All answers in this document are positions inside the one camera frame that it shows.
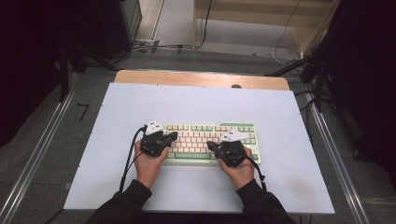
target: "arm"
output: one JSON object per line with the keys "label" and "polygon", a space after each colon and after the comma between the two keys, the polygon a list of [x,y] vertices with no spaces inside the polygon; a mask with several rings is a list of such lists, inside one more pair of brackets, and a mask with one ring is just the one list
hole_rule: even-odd
{"label": "arm", "polygon": [[[113,198],[100,206],[86,223],[133,223],[133,219],[141,214],[143,204],[151,196],[150,189],[160,173],[161,164],[166,159],[168,151],[169,147],[158,158],[140,155],[134,162],[137,180],[133,180],[124,192],[114,194]],[[134,157],[140,153],[138,141],[134,144]]]}
{"label": "arm", "polygon": [[[250,148],[245,151],[251,157]],[[254,179],[254,167],[248,160],[244,160],[238,167],[230,168],[219,160],[222,171],[226,173],[242,200],[245,208],[244,215],[252,223],[295,223],[286,213],[280,201],[270,192],[264,192]]]}

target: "hand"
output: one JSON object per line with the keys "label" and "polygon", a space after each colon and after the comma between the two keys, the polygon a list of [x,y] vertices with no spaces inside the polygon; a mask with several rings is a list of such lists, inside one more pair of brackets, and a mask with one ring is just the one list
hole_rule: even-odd
{"label": "hand", "polygon": [[[245,147],[245,151],[247,155],[251,158],[251,149]],[[228,167],[221,159],[218,159],[218,162],[221,170],[230,177],[235,189],[240,189],[244,187],[254,178],[254,167],[251,162],[246,159],[235,168]]]}
{"label": "hand", "polygon": [[[138,156],[142,151],[140,150],[141,140],[134,143],[134,158]],[[158,174],[161,170],[161,164],[168,156],[169,147],[163,150],[160,157],[149,157],[145,153],[139,156],[134,162],[134,167],[136,168],[137,181],[142,183],[146,188],[151,189]]]}

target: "person's left hand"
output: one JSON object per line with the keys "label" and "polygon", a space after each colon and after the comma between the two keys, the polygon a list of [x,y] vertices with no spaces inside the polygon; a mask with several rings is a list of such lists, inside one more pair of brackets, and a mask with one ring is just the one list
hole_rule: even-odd
{"label": "person's left hand", "polygon": [[[134,143],[134,158],[138,156],[142,151],[140,150],[141,140]],[[146,188],[151,189],[158,174],[161,170],[161,164],[168,156],[169,147],[163,150],[160,157],[149,157],[145,153],[139,156],[134,161],[134,167],[136,168],[137,181],[142,183]]]}

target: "keyboard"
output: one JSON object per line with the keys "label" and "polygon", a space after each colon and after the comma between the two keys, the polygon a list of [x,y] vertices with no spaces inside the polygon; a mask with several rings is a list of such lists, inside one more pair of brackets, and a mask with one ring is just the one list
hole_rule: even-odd
{"label": "keyboard", "polygon": [[177,132],[177,140],[172,143],[164,164],[175,165],[217,165],[215,154],[207,148],[207,141],[219,143],[223,133],[231,128],[241,133],[249,133],[249,138],[241,140],[245,147],[252,150],[252,159],[260,163],[260,150],[256,128],[252,123],[221,124],[163,124],[165,134]]}

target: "person's right hand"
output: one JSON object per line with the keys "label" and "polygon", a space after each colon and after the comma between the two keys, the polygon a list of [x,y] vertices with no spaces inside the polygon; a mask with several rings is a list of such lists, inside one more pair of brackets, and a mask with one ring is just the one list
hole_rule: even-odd
{"label": "person's right hand", "polygon": [[[245,147],[247,155],[251,158],[251,149]],[[228,167],[222,159],[218,159],[220,168],[224,173],[230,177],[235,189],[244,187],[248,182],[254,178],[254,167],[251,162],[245,159],[239,166],[233,168]]]}

